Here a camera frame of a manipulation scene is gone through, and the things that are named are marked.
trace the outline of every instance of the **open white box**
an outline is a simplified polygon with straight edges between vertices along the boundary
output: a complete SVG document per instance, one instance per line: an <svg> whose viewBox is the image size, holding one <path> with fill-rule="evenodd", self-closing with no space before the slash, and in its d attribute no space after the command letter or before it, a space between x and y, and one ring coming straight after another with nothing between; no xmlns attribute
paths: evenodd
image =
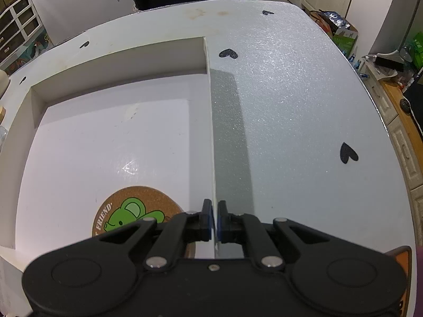
<svg viewBox="0 0 423 317"><path fill-rule="evenodd" d="M204 38L180 39L31 87L0 154L1 257L22 271L90 237L103 201L127 186L158 189L184 211L215 201L207 58ZM212 242L197 245L196 257L213 255Z"/></svg>

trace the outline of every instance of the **white table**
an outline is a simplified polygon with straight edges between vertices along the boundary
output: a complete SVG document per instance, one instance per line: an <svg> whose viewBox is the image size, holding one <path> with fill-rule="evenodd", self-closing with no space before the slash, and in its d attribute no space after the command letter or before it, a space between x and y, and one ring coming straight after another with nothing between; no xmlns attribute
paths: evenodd
<svg viewBox="0 0 423 317"><path fill-rule="evenodd" d="M415 237L394 149L348 61L294 5L196 2L94 27L11 76L3 126L9 129L29 88L55 73L118 50L199 36L211 68L217 199L234 213L263 222L286 217L382 252L409 245L412 316ZM227 48L238 58L219 57ZM343 142L358 161L340 160ZM0 255L12 256L5 248Z"/></svg>

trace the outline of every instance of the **green elephant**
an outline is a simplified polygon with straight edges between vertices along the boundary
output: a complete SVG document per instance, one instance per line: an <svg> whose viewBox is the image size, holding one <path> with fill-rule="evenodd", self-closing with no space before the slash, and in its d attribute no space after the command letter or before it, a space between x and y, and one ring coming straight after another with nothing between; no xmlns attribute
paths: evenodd
<svg viewBox="0 0 423 317"><path fill-rule="evenodd" d="M146 214L145 205L141 200L128 198L122 203L121 207L112 213L109 220L104 224L104 230L111 231L145 217L153 217L158 223L164 221L164 213L162 211L151 211Z"/></svg>

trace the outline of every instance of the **silver rivet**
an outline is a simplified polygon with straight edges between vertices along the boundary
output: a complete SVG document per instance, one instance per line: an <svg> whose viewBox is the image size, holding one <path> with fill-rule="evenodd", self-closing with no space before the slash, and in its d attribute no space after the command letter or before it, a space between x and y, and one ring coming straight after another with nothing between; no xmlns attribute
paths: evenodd
<svg viewBox="0 0 423 317"><path fill-rule="evenodd" d="M211 264L209 266L209 270L211 270L212 272L217 272L220 269L220 266L218 264Z"/></svg>
<svg viewBox="0 0 423 317"><path fill-rule="evenodd" d="M161 268L166 266L167 264L167 260L164 257L161 256L153 256L153 257L149 257L146 261L145 264L151 268Z"/></svg>
<svg viewBox="0 0 423 317"><path fill-rule="evenodd" d="M283 260L278 256L266 256L261 260L266 267L278 267L283 264Z"/></svg>

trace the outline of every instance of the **orange coaster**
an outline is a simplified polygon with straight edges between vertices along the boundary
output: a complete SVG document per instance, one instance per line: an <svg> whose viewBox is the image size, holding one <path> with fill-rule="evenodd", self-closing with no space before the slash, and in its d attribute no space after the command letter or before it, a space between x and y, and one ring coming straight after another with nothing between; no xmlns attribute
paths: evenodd
<svg viewBox="0 0 423 317"><path fill-rule="evenodd" d="M93 222L92 236L146 217L154 217L161 223L180 212L182 209L157 189L145 186L122 188L100 206Z"/></svg>

